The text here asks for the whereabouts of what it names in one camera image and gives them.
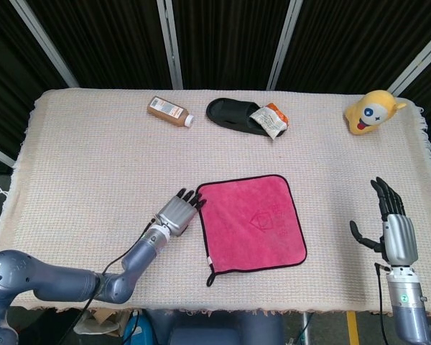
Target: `textured tablecloth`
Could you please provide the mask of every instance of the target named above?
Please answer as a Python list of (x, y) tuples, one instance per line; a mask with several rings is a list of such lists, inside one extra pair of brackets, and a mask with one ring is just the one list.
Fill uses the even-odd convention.
[[(153, 95), (186, 107), (192, 128), (146, 113)], [(289, 116), (280, 138), (215, 125), (206, 105), (229, 97), (274, 102)], [(93, 307), (187, 310), (376, 311), (374, 262), (380, 254), (357, 244), (353, 219), (372, 239), (381, 235), (370, 179), (381, 176), (402, 196), (417, 233), (420, 274), (431, 313), (431, 153), (425, 121), (408, 107), (363, 136), (348, 132), (343, 110), (359, 96), (261, 91), (123, 91), (67, 89), (37, 102), (0, 220), (0, 250), (19, 249), (54, 265), (100, 272), (128, 249), (181, 187), (249, 176), (284, 176), (307, 244), (297, 267), (231, 273), (205, 282), (198, 217), (173, 239), (138, 281), (124, 305)], [(112, 272), (120, 272), (120, 265)], [(390, 311), (382, 278), (384, 309)], [(26, 308), (83, 303), (19, 295)]]

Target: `yellow plush toy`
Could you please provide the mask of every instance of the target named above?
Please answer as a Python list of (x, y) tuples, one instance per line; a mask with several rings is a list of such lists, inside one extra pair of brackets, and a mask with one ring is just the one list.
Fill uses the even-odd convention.
[(396, 103), (388, 91), (377, 90), (367, 93), (358, 103), (349, 106), (345, 110), (345, 117), (351, 133), (364, 134), (377, 129), (405, 106), (405, 103)]

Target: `brown bottle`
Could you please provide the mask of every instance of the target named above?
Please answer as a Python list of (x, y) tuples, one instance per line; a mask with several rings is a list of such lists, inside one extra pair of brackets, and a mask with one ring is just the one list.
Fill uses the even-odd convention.
[(165, 120), (179, 127), (190, 127), (193, 123), (193, 115), (187, 109), (155, 96), (150, 101), (147, 111), (161, 120)]

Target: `bottle cap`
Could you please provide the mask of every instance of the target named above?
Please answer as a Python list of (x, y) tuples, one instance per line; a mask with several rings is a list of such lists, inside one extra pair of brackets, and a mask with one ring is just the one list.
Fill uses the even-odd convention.
[(184, 122), (184, 126), (191, 127), (193, 124), (193, 119), (194, 119), (193, 115), (187, 115), (187, 118), (185, 119), (185, 122)]

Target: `plush toy eye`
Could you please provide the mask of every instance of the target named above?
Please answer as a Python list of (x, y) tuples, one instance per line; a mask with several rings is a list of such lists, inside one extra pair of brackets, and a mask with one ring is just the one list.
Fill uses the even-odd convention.
[(364, 109), (364, 115), (372, 116), (372, 115), (374, 115), (374, 110), (372, 108), (365, 108)]

